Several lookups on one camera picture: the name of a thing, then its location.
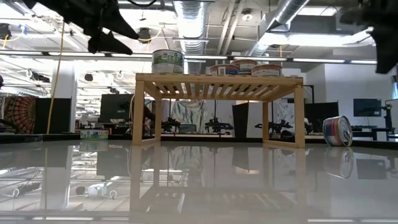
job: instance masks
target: ceiling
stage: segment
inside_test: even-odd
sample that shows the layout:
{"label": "ceiling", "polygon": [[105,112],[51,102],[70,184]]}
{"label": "ceiling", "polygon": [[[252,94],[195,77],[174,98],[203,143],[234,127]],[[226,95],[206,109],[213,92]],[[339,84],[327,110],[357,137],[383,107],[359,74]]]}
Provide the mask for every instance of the ceiling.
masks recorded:
{"label": "ceiling", "polygon": [[[299,16],[306,19],[306,22],[316,22],[316,17],[332,18],[336,14],[337,9],[346,9],[355,5],[357,1],[354,0],[312,0],[299,13]],[[278,0],[246,0],[243,8],[251,9],[252,19],[244,21],[239,16],[238,24],[234,32],[234,39],[228,47],[228,54],[244,54],[257,41],[257,27],[261,23],[261,18],[264,14],[273,11],[277,8]],[[215,54],[222,31],[223,14],[226,12],[229,5],[229,0],[216,0],[209,3],[207,11],[207,27],[205,54]],[[152,53],[158,49],[180,50],[180,42],[173,40],[173,37],[178,37],[177,18],[174,12],[171,11],[154,11],[154,10],[133,10],[121,9],[121,14],[127,23],[139,30],[140,27],[149,27],[152,36],[157,37],[148,45],[141,44],[136,40],[128,39],[127,37],[115,34],[115,37],[121,42],[130,47],[134,53]],[[12,39],[18,38],[15,41],[6,42],[4,50],[33,50],[58,52],[60,50],[62,18],[55,12],[50,11],[46,7],[37,4],[33,10],[28,10],[23,3],[13,3],[12,1],[0,0],[0,23],[10,24],[12,32]],[[20,25],[26,27],[27,33],[21,33]],[[64,52],[86,52],[87,41],[89,37],[85,36],[83,30],[76,25],[66,25],[66,33],[64,35]],[[292,34],[278,34],[291,37]],[[267,49],[267,54],[274,57],[302,57],[302,58],[355,58],[355,59],[374,59],[375,48],[372,46],[372,39],[366,40],[369,42],[361,43],[350,47],[320,47],[320,46],[306,46],[306,45],[289,45],[285,44],[281,47]],[[151,62],[130,62],[130,61],[95,61],[95,60],[77,60],[76,64],[83,71],[80,74],[79,85],[94,85],[94,86],[134,86],[135,73],[150,72]],[[35,81],[27,76],[27,70],[32,70],[43,76],[52,77],[53,68],[55,66],[54,60],[49,59],[32,59],[32,58],[9,58],[0,57],[0,74],[4,78],[4,82],[8,84],[44,84],[40,81]],[[313,64],[304,63],[289,63],[286,65],[289,68],[300,68],[303,72],[313,67]],[[93,82],[87,82],[84,76],[87,73],[94,74]],[[50,88],[14,88],[10,93],[18,92],[25,94],[33,94],[37,96],[48,96]],[[84,107],[86,101],[82,99],[98,100],[103,93],[108,93],[108,89],[85,89],[78,90],[78,100],[80,106]]]}

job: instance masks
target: exposed pipe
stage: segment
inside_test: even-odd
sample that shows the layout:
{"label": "exposed pipe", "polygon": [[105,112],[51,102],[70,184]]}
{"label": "exposed pipe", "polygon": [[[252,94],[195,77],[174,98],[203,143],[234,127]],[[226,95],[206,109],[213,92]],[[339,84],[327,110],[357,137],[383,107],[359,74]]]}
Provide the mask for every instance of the exposed pipe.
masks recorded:
{"label": "exposed pipe", "polygon": [[236,25],[238,24],[239,15],[242,13],[242,10],[243,10],[243,1],[240,0],[240,2],[238,4],[238,9],[236,10],[236,15],[235,15],[234,21],[233,21],[231,29],[229,30],[229,33],[228,33],[228,38],[226,39],[226,43],[224,45],[223,55],[226,54],[226,52],[228,51],[229,45],[232,40],[232,36],[235,33]]}
{"label": "exposed pipe", "polygon": [[269,33],[269,31],[281,25],[290,24],[294,17],[309,1],[310,0],[283,0],[278,5],[278,8],[274,12],[271,12],[274,15],[272,19],[267,19],[267,16],[264,17],[265,23],[262,26],[265,27],[265,33],[263,33],[259,41],[246,55],[254,57],[262,56],[268,47],[273,44],[273,42],[269,41],[269,39],[272,39],[270,38],[272,34]]}
{"label": "exposed pipe", "polygon": [[[140,1],[135,0],[134,2],[138,4],[148,4],[150,1]],[[153,3],[153,5],[149,7],[139,7],[133,5],[127,1],[119,1],[119,8],[120,9],[137,9],[137,10],[158,10],[158,11],[170,11],[175,12],[174,5],[172,1],[157,1]]]}
{"label": "exposed pipe", "polygon": [[[205,36],[206,2],[175,1],[179,37],[202,39]],[[181,41],[184,54],[202,55],[205,43],[202,41]],[[188,73],[199,74],[201,63],[188,63]]]}
{"label": "exposed pipe", "polygon": [[220,41],[218,41],[218,46],[217,46],[217,51],[216,51],[217,55],[220,54],[221,48],[223,47],[224,38],[226,35],[226,31],[228,30],[228,27],[229,27],[229,22],[231,20],[232,13],[234,11],[234,7],[235,7],[235,2],[230,2],[228,5],[228,14],[226,15],[223,30],[221,31]]}

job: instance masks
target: cable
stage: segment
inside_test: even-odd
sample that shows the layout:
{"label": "cable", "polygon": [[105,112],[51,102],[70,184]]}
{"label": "cable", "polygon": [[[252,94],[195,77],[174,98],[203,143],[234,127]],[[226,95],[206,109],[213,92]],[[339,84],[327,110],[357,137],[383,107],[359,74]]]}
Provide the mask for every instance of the cable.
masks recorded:
{"label": "cable", "polygon": [[22,35],[24,34],[24,31],[25,31],[24,28],[25,28],[25,27],[22,26],[22,28],[21,28],[22,32],[21,32],[20,36],[19,36],[19,37],[16,37],[15,39],[7,40],[8,34],[6,35],[6,38],[5,38],[4,40],[1,40],[1,39],[0,39],[0,41],[4,42],[3,45],[2,45],[2,48],[4,49],[4,48],[6,47],[7,42],[12,42],[12,41],[16,41],[16,40],[20,39],[20,38],[22,37]]}
{"label": "cable", "polygon": [[51,96],[51,104],[50,104],[49,118],[48,118],[48,121],[47,121],[47,134],[50,134],[52,107],[53,107],[53,104],[54,104],[55,91],[57,90],[58,76],[59,76],[60,67],[61,67],[61,59],[62,59],[62,51],[63,51],[63,33],[64,33],[64,31],[65,31],[65,21],[64,21],[63,24],[62,24],[61,49],[60,49],[60,56],[59,56],[59,58],[58,58],[58,67],[57,67],[57,74],[56,74],[56,76],[55,76],[54,90],[53,90],[52,96]]}
{"label": "cable", "polygon": [[156,37],[158,37],[158,36],[160,35],[160,33],[161,33],[162,30],[163,30],[163,27],[159,27],[159,28],[160,28],[160,29],[159,29],[158,33],[157,33],[154,37],[151,37],[150,39],[141,39],[141,38],[138,38],[138,40],[141,40],[141,41],[150,41],[150,40],[155,39]]}
{"label": "cable", "polygon": [[151,5],[153,5],[155,2],[156,2],[156,0],[152,0],[150,3],[148,3],[148,4],[138,4],[138,3],[135,3],[134,1],[132,1],[132,0],[127,0],[129,3],[131,3],[131,4],[133,4],[133,5],[135,5],[135,6],[138,6],[138,7],[149,7],[149,6],[151,6]]}

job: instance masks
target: wall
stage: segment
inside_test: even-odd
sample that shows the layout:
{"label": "wall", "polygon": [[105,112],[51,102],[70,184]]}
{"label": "wall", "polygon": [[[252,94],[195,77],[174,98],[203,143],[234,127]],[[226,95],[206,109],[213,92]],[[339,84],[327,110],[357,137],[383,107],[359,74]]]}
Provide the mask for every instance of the wall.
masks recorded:
{"label": "wall", "polygon": [[[353,99],[377,98],[384,101],[392,97],[390,75],[375,74],[373,65],[325,65],[326,101],[339,105],[339,114],[346,116],[351,125],[368,125],[366,118],[354,117]],[[382,116],[369,118],[369,124],[385,127]],[[378,133],[377,140],[385,141],[385,133]]]}
{"label": "wall", "polygon": [[314,85],[315,103],[326,102],[325,65],[319,65],[307,72],[305,84]]}

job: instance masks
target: tuna can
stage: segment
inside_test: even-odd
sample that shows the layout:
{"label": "tuna can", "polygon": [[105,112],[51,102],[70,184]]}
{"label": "tuna can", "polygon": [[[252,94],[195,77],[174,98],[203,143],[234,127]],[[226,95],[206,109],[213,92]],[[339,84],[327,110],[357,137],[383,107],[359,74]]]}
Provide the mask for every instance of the tuna can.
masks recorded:
{"label": "tuna can", "polygon": [[251,72],[251,69],[257,66],[255,60],[242,59],[231,62],[232,65],[238,66],[241,72]]}
{"label": "tuna can", "polygon": [[238,75],[239,67],[235,65],[214,65],[210,67],[210,75]]}
{"label": "tuna can", "polygon": [[152,73],[184,73],[184,55],[175,50],[152,53]]}
{"label": "tuna can", "polygon": [[251,72],[239,72],[239,75],[248,75],[248,76],[251,76]]}
{"label": "tuna can", "polygon": [[323,136],[329,146],[350,146],[353,142],[353,132],[348,118],[339,116],[323,121]]}
{"label": "tuna can", "polygon": [[251,75],[259,76],[281,76],[282,67],[279,65],[257,65],[251,69]]}

